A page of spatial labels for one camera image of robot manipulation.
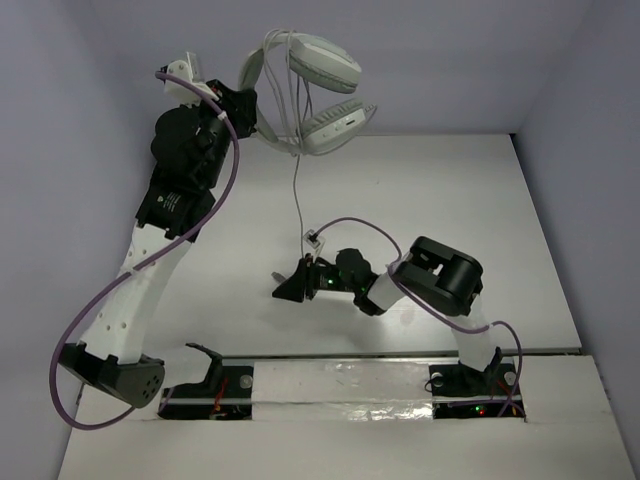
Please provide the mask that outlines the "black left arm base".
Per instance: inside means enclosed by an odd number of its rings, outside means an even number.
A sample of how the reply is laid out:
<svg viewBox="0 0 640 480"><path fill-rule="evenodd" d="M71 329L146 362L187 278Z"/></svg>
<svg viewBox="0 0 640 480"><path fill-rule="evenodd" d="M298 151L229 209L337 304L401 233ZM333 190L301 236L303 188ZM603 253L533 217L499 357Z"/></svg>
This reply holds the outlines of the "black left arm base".
<svg viewBox="0 0 640 480"><path fill-rule="evenodd" d="M204 353L209 366L204 378L164 390L157 415L174 421L243 421L252 419L254 365L226 364L224 357L203 345L186 347Z"/></svg>

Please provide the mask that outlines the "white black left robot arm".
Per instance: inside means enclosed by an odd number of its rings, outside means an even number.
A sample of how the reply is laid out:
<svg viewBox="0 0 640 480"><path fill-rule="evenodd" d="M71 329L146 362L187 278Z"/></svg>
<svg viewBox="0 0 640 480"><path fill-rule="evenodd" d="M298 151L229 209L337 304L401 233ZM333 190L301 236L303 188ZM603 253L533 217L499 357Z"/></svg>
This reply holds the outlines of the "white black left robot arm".
<svg viewBox="0 0 640 480"><path fill-rule="evenodd" d="M200 230L229 196L214 196L229 151L256 130L257 94L218 80L191 87L157 119L150 150L155 160L149 186L135 215L130 246L113 284L92 300L91 326L71 342L63 339L53 365L132 409L158 394L164 363L144 354L146 330L178 263Z"/></svg>

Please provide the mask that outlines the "white front cover panel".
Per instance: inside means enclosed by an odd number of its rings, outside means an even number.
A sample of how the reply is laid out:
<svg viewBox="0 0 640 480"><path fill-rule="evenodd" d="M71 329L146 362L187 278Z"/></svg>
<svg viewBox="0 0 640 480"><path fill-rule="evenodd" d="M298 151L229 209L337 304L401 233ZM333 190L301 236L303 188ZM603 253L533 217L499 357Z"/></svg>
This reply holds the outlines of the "white front cover panel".
<svg viewBox="0 0 640 480"><path fill-rule="evenodd" d="M74 432L63 479L630 479L593 360L533 357L525 419L129 420Z"/></svg>

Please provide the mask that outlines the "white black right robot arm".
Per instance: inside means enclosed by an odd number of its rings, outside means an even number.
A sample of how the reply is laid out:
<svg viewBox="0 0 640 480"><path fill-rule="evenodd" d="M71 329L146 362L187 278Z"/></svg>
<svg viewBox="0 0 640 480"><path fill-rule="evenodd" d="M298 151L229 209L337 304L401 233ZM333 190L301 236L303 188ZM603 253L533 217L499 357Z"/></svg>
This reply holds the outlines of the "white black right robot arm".
<svg viewBox="0 0 640 480"><path fill-rule="evenodd" d="M376 274L361 252L339 251L333 262L308 254L294 273L272 291L279 300L302 303L320 291L351 293L353 304L368 316L381 316L403 298L423 302L450 329L463 366L461 378L470 391L483 393L498 379L488 326L471 315L483 289L483 268L474 258L421 236L409 251Z"/></svg>

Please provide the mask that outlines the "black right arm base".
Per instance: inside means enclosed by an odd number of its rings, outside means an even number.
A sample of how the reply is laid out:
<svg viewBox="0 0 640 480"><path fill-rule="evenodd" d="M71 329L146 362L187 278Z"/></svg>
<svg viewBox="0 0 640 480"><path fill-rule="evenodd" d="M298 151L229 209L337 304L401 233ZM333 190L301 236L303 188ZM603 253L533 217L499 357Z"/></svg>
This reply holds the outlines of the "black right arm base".
<svg viewBox="0 0 640 480"><path fill-rule="evenodd" d="M513 360L505 359L497 347L482 372L460 361L430 366L424 390L432 395L436 420L525 419L520 387L514 385L516 374Z"/></svg>

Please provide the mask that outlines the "white over-ear headphones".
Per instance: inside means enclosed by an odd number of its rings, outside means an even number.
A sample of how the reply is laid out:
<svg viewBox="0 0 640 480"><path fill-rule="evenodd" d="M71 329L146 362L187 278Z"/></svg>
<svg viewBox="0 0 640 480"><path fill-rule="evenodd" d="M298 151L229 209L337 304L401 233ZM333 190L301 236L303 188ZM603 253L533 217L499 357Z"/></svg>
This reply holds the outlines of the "white over-ear headphones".
<svg viewBox="0 0 640 480"><path fill-rule="evenodd" d="M241 67L238 88L264 76L282 134L257 111L256 135L292 156L324 156L343 147L371 121L377 106L354 96L362 69L333 42L289 29L268 32Z"/></svg>

